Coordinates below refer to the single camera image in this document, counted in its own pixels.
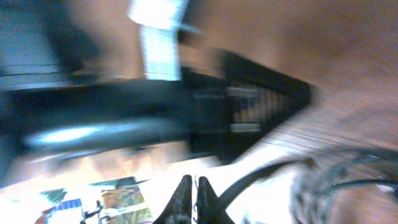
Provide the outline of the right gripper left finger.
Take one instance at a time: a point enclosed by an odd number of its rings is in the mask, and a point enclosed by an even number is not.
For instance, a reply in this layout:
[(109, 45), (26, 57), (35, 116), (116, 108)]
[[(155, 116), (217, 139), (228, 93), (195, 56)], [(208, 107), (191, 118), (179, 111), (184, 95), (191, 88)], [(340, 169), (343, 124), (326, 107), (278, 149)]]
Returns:
[(184, 175), (153, 224), (192, 224), (192, 177)]

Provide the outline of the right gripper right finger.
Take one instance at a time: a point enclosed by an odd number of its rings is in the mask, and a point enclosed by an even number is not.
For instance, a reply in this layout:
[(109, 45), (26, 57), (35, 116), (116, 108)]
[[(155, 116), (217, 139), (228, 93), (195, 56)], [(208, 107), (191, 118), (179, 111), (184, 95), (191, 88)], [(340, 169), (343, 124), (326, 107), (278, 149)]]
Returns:
[[(206, 177), (198, 179), (198, 192), (197, 192), (197, 221), (198, 224), (204, 224), (205, 218), (215, 211), (216, 204), (218, 203), (218, 196), (213, 187)], [(216, 217), (210, 219), (208, 223), (211, 224), (234, 224), (234, 221), (229, 215), (223, 211), (218, 212)]]

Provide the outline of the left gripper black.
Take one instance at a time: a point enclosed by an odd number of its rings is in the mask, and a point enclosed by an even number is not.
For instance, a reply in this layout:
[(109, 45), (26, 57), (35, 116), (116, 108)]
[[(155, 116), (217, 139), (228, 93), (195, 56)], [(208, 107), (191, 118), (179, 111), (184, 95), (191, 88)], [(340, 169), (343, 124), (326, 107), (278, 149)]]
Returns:
[(220, 78), (184, 68), (183, 87), (192, 152), (231, 162), (310, 105), (312, 86), (233, 52), (225, 51), (221, 64)]

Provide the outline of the black usb cable long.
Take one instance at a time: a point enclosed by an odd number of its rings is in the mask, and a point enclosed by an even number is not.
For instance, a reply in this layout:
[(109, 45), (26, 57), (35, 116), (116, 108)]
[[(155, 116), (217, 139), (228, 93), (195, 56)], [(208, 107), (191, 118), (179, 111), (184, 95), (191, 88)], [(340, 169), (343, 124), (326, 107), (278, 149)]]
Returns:
[(273, 173), (284, 166), (291, 164), (304, 164), (306, 166), (314, 165), (315, 161), (311, 157), (304, 157), (302, 159), (290, 159), (286, 161), (276, 162), (269, 166), (261, 167), (255, 171), (250, 172), (244, 177), (237, 180), (233, 185), (228, 187), (219, 197), (215, 204), (214, 209), (203, 219), (203, 223), (211, 223), (212, 221), (217, 221), (222, 213), (226, 211), (233, 200), (246, 190), (250, 185), (255, 183), (255, 181), (263, 178), (270, 177)]

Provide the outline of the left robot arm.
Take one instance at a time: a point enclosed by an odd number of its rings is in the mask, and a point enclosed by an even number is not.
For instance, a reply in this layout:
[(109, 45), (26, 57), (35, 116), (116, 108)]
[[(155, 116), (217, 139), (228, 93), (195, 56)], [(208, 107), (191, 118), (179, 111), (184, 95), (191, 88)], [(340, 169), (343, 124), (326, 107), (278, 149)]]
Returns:
[(1, 135), (64, 158), (183, 141), (190, 157), (231, 162), (312, 101), (307, 82), (234, 52), (220, 59), (220, 78), (184, 67), (178, 81), (6, 89)]

